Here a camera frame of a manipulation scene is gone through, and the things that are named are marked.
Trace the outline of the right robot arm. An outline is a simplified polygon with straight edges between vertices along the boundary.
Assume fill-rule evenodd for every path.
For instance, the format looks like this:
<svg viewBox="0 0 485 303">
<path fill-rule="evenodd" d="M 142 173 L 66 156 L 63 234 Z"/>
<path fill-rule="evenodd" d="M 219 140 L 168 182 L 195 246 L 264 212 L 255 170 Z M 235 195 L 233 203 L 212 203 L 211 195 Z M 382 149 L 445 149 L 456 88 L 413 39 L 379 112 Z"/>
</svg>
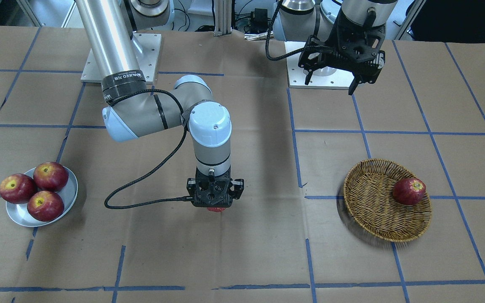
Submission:
<svg viewBox="0 0 485 303">
<path fill-rule="evenodd" d="M 244 180 L 231 178 L 228 109 L 215 102 L 208 85 L 197 75 L 185 75 L 173 90 L 148 89 L 139 58 L 144 48 L 136 40 L 138 26 L 155 27 L 173 17 L 171 0 L 77 0 L 83 27 L 92 46 L 107 106 L 102 117 L 118 142 L 183 127 L 191 135 L 197 161 L 187 196 L 195 207 L 231 207 L 244 191 Z"/>
</svg>

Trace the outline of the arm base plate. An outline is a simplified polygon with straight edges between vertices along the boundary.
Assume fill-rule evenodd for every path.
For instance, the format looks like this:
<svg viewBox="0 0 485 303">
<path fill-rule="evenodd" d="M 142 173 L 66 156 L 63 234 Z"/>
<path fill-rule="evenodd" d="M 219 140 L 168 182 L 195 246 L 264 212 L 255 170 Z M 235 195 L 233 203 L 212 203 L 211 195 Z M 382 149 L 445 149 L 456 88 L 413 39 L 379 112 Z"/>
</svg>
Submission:
<svg viewBox="0 0 485 303">
<path fill-rule="evenodd" d="M 141 70 L 147 85 L 155 82 L 162 36 L 158 33 L 134 33 L 132 38 L 105 34 L 96 37 L 86 60 L 81 81 L 100 84 L 117 72 Z"/>
<path fill-rule="evenodd" d="M 331 56 L 329 60 L 335 60 L 336 65 L 340 65 L 340 68 L 333 68 L 329 65 L 321 69 L 316 69 L 312 77 L 309 78 L 308 84 L 306 84 L 306 78 L 309 75 L 309 71 L 300 67 L 299 59 L 300 54 L 294 54 L 288 57 L 287 71 L 288 82 L 290 88 L 304 88 L 304 89 L 331 89 L 331 90 L 350 90 L 354 81 L 353 72 L 348 70 L 352 68 L 362 68 L 363 70 L 377 68 L 377 73 L 380 73 L 385 64 L 385 52 L 378 50 L 375 53 L 375 58 L 370 60 L 357 62 L 356 59 L 348 58 L 348 56 L 342 54 L 339 50 L 332 50 L 329 53 L 325 53 Z"/>
</svg>

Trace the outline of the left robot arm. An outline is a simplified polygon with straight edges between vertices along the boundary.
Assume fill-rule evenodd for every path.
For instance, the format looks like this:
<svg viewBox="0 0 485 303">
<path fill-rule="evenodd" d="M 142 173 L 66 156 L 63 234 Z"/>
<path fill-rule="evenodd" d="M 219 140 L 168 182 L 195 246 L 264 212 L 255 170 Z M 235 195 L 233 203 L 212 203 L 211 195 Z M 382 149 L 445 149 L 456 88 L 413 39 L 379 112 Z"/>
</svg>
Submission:
<svg viewBox="0 0 485 303">
<path fill-rule="evenodd" d="M 278 0 L 267 30 L 285 43 L 290 88 L 347 90 L 375 84 L 386 60 L 381 49 L 395 0 Z"/>
</svg>

